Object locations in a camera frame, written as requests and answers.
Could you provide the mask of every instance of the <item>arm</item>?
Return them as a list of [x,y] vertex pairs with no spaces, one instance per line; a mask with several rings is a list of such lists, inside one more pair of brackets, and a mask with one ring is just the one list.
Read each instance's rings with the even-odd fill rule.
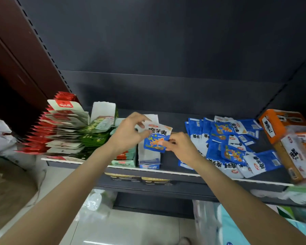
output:
[[199,173],[251,245],[306,244],[296,227],[202,157],[187,134],[174,133],[161,144]]
[[96,180],[120,153],[134,147],[148,137],[150,131],[141,133],[134,127],[149,120],[132,113],[122,121],[109,141],[57,185],[39,203],[21,217],[1,238],[0,245],[59,244]]

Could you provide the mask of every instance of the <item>shoe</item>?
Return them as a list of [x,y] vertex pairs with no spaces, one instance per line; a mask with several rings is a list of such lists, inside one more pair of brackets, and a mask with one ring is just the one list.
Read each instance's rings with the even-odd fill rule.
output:
[[177,245],[192,245],[191,240],[187,237],[182,237]]

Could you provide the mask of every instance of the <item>stack of red packets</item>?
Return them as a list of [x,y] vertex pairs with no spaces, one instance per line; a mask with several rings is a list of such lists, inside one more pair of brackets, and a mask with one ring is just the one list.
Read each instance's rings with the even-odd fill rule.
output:
[[46,112],[39,117],[26,140],[27,147],[20,152],[52,156],[75,155],[84,148],[77,131],[89,124],[88,112],[84,111],[76,95],[58,92],[48,100]]

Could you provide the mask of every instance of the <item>person's left arm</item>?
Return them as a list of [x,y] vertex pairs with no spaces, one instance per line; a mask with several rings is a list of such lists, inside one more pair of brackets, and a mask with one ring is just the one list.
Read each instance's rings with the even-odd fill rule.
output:
[[59,244],[110,162],[149,136],[149,130],[141,133],[135,130],[136,124],[144,127],[144,120],[149,119],[139,113],[124,119],[108,142],[21,217],[0,238],[0,244]]

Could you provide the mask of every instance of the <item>hand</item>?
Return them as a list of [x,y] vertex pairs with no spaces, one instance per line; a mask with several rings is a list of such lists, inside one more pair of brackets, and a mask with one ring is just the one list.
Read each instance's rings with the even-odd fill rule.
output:
[[167,151],[175,153],[180,161],[186,163],[190,167],[192,167],[197,160],[203,158],[187,133],[172,133],[169,141],[161,141],[159,144],[166,147]]
[[151,121],[145,115],[133,112],[120,123],[117,130],[106,144],[114,148],[116,155],[133,148],[136,144],[152,133],[151,130],[145,130],[140,133],[135,130],[136,124],[138,124],[141,128],[144,128],[142,122],[145,120]]

